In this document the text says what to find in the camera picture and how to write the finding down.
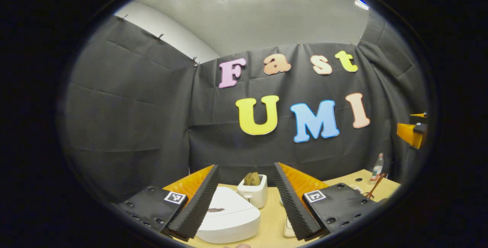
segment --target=black fabric backdrop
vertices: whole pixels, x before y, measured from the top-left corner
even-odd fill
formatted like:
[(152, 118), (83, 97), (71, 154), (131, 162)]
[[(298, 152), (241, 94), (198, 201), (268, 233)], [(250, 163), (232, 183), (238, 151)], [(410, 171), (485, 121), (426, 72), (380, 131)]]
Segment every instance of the black fabric backdrop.
[[(334, 57), (345, 50), (357, 72)], [(268, 76), (263, 60), (282, 53), (288, 72)], [(324, 55), (333, 71), (316, 74), (312, 55)], [(221, 62), (245, 58), (237, 85), (220, 89)], [(87, 43), (74, 66), (66, 94), (70, 159), (84, 179), (110, 201), (120, 201), (148, 184), (165, 186), (211, 164), (222, 183), (238, 184), (251, 171), (270, 175), (280, 161), (320, 180), (359, 169), (371, 170), (378, 153), (384, 170), (401, 182), (415, 154), (396, 135), (396, 123), (426, 110), (418, 64), (401, 36), (373, 11), (359, 45), (302, 43), (236, 53), (201, 64), (136, 25), (110, 18)], [(345, 96), (362, 93), (371, 123), (352, 127)], [(248, 135), (239, 126), (235, 102), (252, 97), (256, 123), (266, 121), (261, 97), (277, 95), (278, 125), (267, 135)], [(295, 143), (290, 107), (334, 100), (340, 134)], [(274, 182), (268, 177), (268, 185)]]

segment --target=white ceiling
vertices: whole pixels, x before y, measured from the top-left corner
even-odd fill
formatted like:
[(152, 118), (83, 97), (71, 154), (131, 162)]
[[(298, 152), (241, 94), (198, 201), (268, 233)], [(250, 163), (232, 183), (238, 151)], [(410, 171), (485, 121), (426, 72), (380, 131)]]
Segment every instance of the white ceiling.
[(354, 0), (135, 0), (175, 20), (221, 56), (290, 43), (357, 44), (368, 11)]

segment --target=table surface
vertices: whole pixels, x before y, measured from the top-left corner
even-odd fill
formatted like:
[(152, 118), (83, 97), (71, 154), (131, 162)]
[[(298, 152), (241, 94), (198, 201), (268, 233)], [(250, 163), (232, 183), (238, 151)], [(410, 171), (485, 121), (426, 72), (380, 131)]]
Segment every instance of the table surface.
[[(363, 191), (363, 193), (365, 193), (371, 191), (374, 186), (369, 184), (370, 177), (371, 172), (360, 170), (340, 178), (326, 180), (324, 183), (327, 185), (334, 185), (342, 182), (347, 185), (356, 185)], [(356, 182), (356, 179), (358, 178), (362, 178), (363, 180)], [(237, 190), (237, 186), (235, 185), (219, 184), (218, 186)], [(372, 198), (372, 200), (377, 202), (390, 197), (399, 186), (400, 184), (397, 182), (383, 178), (373, 192), (374, 198)], [(225, 246), (235, 248), (235, 246), (241, 243), (249, 244), (251, 248), (294, 248), (319, 239), (317, 237), (314, 240), (305, 242), (304, 240), (298, 241), (296, 238), (286, 238), (283, 236), (286, 212), (279, 202), (279, 191), (276, 187), (268, 187), (268, 199), (265, 206), (260, 209), (260, 212), (261, 224), (259, 232), (252, 238), (234, 243), (214, 244), (202, 241), (202, 239), (195, 236), (194, 239), (189, 239), (188, 242), (181, 242), (197, 248), (223, 248)]]

